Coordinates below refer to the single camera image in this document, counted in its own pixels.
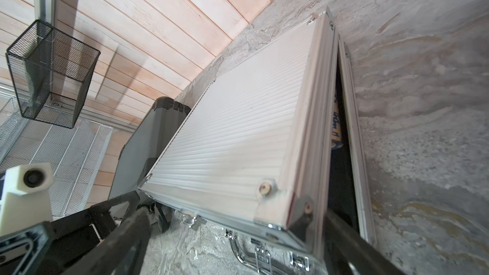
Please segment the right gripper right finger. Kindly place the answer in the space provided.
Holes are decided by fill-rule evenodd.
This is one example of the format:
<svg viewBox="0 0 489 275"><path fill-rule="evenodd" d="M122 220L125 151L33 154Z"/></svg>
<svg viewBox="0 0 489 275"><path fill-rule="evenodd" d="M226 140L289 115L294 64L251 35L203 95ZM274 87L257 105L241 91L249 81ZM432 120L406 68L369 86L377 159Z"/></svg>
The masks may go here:
<svg viewBox="0 0 489 275"><path fill-rule="evenodd" d="M329 274L402 274L331 210L323 218L324 261Z"/></svg>

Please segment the silver aluminium poker case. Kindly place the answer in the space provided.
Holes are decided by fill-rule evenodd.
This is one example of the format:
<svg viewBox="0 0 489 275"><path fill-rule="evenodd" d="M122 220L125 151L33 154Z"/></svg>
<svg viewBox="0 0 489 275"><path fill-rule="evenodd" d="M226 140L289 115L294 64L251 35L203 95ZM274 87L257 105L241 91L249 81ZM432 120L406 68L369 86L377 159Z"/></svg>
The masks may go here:
<svg viewBox="0 0 489 275"><path fill-rule="evenodd" d="M328 8L219 76L141 182L151 198L323 266L333 211L376 245L348 49Z"/></svg>

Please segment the dark grey poker case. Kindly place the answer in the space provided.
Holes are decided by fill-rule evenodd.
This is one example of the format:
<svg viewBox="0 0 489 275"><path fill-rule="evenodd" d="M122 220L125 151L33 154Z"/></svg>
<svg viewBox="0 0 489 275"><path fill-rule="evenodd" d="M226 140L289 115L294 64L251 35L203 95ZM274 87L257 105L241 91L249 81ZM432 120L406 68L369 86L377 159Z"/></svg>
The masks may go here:
<svg viewBox="0 0 489 275"><path fill-rule="evenodd" d="M173 210L138 187L190 112L191 107L172 98L156 99L118 156L109 198L135 190L140 198L138 207L148 208L156 234L169 229Z"/></svg>

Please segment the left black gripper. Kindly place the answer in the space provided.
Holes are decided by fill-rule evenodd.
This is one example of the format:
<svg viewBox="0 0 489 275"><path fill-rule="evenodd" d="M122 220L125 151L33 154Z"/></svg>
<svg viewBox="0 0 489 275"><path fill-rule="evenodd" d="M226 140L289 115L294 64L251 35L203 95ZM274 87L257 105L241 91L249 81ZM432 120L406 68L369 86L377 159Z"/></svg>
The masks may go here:
<svg viewBox="0 0 489 275"><path fill-rule="evenodd" d="M97 203L89 213L41 222L1 238L1 274L61 274L137 209L136 191Z"/></svg>

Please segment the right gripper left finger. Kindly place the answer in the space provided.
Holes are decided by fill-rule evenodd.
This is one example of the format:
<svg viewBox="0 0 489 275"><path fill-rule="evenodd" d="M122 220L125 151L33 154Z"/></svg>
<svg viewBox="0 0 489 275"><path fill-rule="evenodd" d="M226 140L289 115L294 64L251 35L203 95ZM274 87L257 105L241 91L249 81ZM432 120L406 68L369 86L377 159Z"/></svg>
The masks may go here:
<svg viewBox="0 0 489 275"><path fill-rule="evenodd" d="M140 274L150 240L147 208L136 210L64 274Z"/></svg>

